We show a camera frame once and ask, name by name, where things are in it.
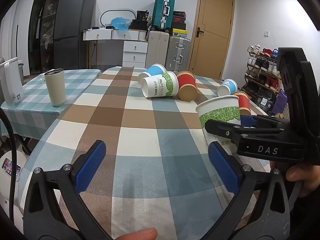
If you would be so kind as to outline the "person's left hand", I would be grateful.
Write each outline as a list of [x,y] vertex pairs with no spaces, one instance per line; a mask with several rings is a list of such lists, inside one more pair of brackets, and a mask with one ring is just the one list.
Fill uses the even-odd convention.
[[119,236],[116,240],[155,240],[158,232],[155,228],[146,228]]

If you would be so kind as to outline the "person's right hand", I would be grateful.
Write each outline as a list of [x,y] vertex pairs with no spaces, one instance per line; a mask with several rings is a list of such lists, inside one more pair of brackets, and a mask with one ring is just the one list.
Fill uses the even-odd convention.
[[298,164],[290,167],[286,172],[288,181],[303,181],[299,197],[312,197],[319,201],[319,166]]

